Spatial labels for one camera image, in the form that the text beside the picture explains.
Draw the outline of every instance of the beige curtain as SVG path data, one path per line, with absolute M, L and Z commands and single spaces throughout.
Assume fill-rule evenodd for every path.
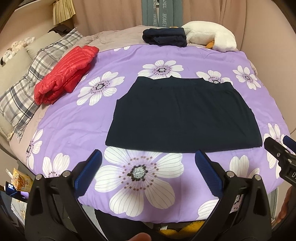
M 84 35 L 142 24 L 141 0 L 73 0 L 74 26 Z
M 235 35 L 240 49 L 246 21 L 246 0 L 183 0 L 183 23 L 215 22 Z

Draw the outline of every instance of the red down jacket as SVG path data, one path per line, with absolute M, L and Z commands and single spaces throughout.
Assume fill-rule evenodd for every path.
M 37 104 L 53 104 L 63 94 L 71 93 L 82 76 L 91 68 L 91 61 L 99 49 L 92 46 L 77 46 L 67 53 L 40 81 L 34 89 L 34 99 Z

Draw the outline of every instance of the flower center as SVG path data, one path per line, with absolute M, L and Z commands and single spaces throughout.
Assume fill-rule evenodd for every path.
M 238 203 L 240 200 L 241 195 L 237 195 L 234 201 L 234 204 Z
M 104 83 L 98 83 L 96 84 L 90 91 L 92 94 L 99 93 L 102 88 L 104 88 L 105 84 Z
M 31 143 L 30 143 L 30 145 L 28 146 L 27 153 L 29 153 L 30 151 L 31 151 Z
M 165 75 L 171 71 L 171 68 L 169 66 L 161 66 L 157 67 L 152 70 L 152 73 L 156 76 L 158 75 Z
M 247 81 L 249 81 L 249 82 L 253 82 L 253 79 L 252 78 L 250 78 L 250 76 L 249 75 L 244 75 L 244 78 L 247 80 Z
M 143 167 L 136 167 L 133 171 L 133 176 L 135 178 L 142 178 L 145 174 L 145 170 L 143 169 Z
M 162 68 L 159 68 L 157 71 L 161 73 L 161 72 L 165 72 L 166 69 L 162 67 Z
M 221 80 L 218 78 L 216 78 L 216 77 L 210 77 L 209 78 L 209 81 L 210 82 L 213 82 L 214 84 L 219 84 L 219 83 L 221 83 Z
M 127 175 L 131 177 L 132 181 L 145 181 L 145 175 L 148 173 L 145 164 L 134 166 Z

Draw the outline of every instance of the human hand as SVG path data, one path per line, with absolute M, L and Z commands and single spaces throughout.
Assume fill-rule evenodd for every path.
M 136 236 L 132 237 L 129 241 L 151 241 L 151 237 L 146 233 L 139 233 Z
M 284 203 L 281 207 L 281 211 L 279 212 L 279 215 L 276 218 L 276 223 L 279 223 L 282 219 L 284 219 L 288 213 L 288 202 L 291 198 L 292 193 L 292 186 L 288 189 Z

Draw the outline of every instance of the plaid pillow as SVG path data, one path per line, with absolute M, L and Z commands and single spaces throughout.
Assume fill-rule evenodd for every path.
M 63 53 L 82 37 L 73 29 L 59 41 L 40 49 L 26 75 L 0 97 L 0 113 L 14 127 L 19 141 L 39 107 L 34 102 L 35 84 L 51 72 Z

